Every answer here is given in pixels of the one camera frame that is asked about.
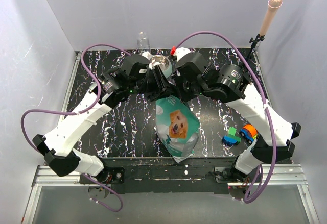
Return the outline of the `teal double pet bowl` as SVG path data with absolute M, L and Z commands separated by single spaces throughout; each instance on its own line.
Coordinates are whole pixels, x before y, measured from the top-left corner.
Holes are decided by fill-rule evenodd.
M 154 55 L 150 58 L 149 68 L 153 70 L 155 66 L 158 66 L 161 69 L 166 78 L 172 74 L 171 61 L 164 55 Z

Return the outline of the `teal dog food bag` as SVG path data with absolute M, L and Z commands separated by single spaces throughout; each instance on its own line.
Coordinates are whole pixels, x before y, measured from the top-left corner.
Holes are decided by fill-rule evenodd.
M 200 121 L 176 92 L 155 102 L 155 131 L 179 163 L 194 154 L 200 137 Z

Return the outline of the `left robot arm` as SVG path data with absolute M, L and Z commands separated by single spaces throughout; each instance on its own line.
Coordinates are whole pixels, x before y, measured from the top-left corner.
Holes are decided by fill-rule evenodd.
M 97 156 L 74 149 L 77 141 L 104 115 L 132 94 L 144 94 L 155 101 L 173 92 L 168 77 L 172 74 L 170 60 L 163 55 L 133 54 L 122 66 L 107 70 L 91 84 L 73 115 L 45 135 L 36 135 L 33 143 L 44 156 L 47 165 L 60 177 L 73 171 L 91 176 L 104 183 L 110 173 Z

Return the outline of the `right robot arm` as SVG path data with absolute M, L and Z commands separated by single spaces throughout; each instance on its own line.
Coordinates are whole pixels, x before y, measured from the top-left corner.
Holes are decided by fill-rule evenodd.
M 261 163 L 271 163 L 273 142 L 276 143 L 276 161 L 293 156 L 301 126 L 289 123 L 262 99 L 249 72 L 235 64 L 211 67 L 199 52 L 178 48 L 172 53 L 177 59 L 175 82 L 181 97 L 189 101 L 199 95 L 218 100 L 239 112 L 258 132 L 256 140 L 240 153 L 227 175 L 242 182 Z

